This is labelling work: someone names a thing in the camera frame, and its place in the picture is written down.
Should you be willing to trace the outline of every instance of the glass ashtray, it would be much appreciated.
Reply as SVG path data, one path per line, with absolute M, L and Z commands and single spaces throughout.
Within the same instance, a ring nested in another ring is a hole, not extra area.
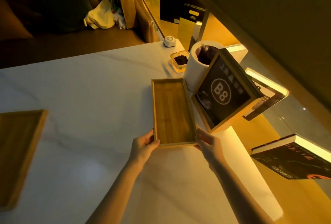
M 184 51 L 170 54 L 170 63 L 176 72 L 183 72 L 183 71 L 185 71 L 185 68 L 186 68 L 186 64 L 180 65 L 177 63 L 175 58 L 180 57 L 180 56 L 184 56 L 188 60 L 189 53 L 188 53 L 188 51 L 184 50 Z

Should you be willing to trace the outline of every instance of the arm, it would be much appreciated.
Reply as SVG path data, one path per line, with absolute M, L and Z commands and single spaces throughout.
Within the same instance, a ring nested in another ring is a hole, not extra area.
M 151 152 L 160 144 L 159 140 L 152 140 L 153 132 L 152 129 L 133 140 L 129 160 L 85 224 L 119 224 L 121 222 L 134 182 Z
M 217 176 L 224 193 L 240 224 L 272 224 L 272 219 L 257 204 L 237 175 L 226 163 L 221 142 L 218 138 L 199 130 L 197 148 L 202 151 L 209 167 Z

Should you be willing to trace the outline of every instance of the white table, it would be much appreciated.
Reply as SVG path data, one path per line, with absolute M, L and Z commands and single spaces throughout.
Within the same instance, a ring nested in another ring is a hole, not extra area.
M 125 164 L 132 139 L 153 127 L 151 79 L 166 78 L 169 55 L 181 50 L 179 41 L 173 48 L 156 42 L 0 70 L 0 112 L 50 112 L 19 204 L 0 213 L 0 223 L 84 223 Z M 234 130 L 218 136 L 247 189 L 279 218 L 277 201 Z M 237 221 L 201 153 L 185 147 L 152 154 L 123 223 Z

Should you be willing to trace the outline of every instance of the wooden tray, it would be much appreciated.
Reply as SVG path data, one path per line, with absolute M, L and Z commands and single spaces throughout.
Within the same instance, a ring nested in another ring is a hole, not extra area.
M 0 211 L 16 206 L 47 114 L 0 113 Z
M 162 147 L 195 145 L 198 134 L 184 79 L 152 80 L 154 135 Z

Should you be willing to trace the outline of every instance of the paper bag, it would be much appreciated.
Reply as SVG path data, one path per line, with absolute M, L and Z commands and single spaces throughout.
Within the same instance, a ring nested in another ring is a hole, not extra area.
M 122 6 L 122 11 L 126 23 L 126 28 L 136 27 L 136 7 L 134 0 L 119 0 Z

